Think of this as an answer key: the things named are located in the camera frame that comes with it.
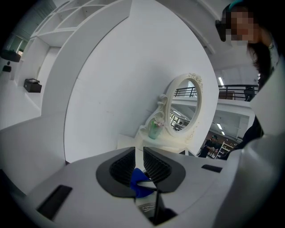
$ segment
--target black railing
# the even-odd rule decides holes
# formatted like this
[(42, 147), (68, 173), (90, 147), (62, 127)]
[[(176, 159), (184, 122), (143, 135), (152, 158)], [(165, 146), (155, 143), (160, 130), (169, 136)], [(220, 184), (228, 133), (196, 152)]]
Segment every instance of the black railing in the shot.
[[(219, 99), (251, 101), (258, 92), (258, 85), (219, 85)], [(197, 97), (195, 87), (179, 88), (174, 97)]]

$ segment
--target teal headband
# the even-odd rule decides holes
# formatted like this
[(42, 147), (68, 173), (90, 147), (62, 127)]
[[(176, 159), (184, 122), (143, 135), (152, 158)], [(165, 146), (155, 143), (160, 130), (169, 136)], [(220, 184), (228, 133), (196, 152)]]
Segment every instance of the teal headband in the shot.
[(229, 10), (231, 10), (236, 4), (242, 2), (243, 0), (235, 0), (234, 2), (232, 2), (230, 4), (230, 6), (228, 7)]

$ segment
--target person wearing headset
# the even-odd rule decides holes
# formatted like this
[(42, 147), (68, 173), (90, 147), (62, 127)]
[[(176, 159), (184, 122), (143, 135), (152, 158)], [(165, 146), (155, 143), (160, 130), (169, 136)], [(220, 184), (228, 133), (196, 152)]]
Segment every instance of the person wearing headset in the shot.
[[(277, 34), (280, 29), (274, 28), (276, 21), (269, 15), (277, 12), (266, 10), (268, 7), (270, 4), (264, 4), (262, 1), (236, 0), (223, 10), (222, 20), (216, 20), (216, 28), (223, 42), (226, 41), (227, 35), (231, 35), (232, 40), (247, 41), (253, 65), (259, 72), (259, 91), (279, 62), (282, 44), (276, 42), (276, 39), (280, 38)], [(255, 117), (253, 125), (244, 134), (243, 141), (233, 150), (242, 149), (248, 142), (262, 135), (262, 128)]]

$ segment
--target black box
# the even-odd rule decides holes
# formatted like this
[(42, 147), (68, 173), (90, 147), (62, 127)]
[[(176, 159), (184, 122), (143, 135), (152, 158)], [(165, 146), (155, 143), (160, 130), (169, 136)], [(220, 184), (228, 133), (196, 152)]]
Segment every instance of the black box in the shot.
[(25, 79), (24, 88), (29, 93), (40, 93), (41, 92), (41, 85), (39, 84), (39, 80), (36, 79)]

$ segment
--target oval mirror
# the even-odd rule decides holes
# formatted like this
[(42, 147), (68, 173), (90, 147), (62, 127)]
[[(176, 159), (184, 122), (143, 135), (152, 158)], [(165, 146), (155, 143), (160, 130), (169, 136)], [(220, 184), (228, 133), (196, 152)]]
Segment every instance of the oval mirror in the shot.
[(176, 88), (170, 107), (170, 125), (175, 131), (185, 131), (197, 109), (199, 93), (194, 84), (185, 79)]

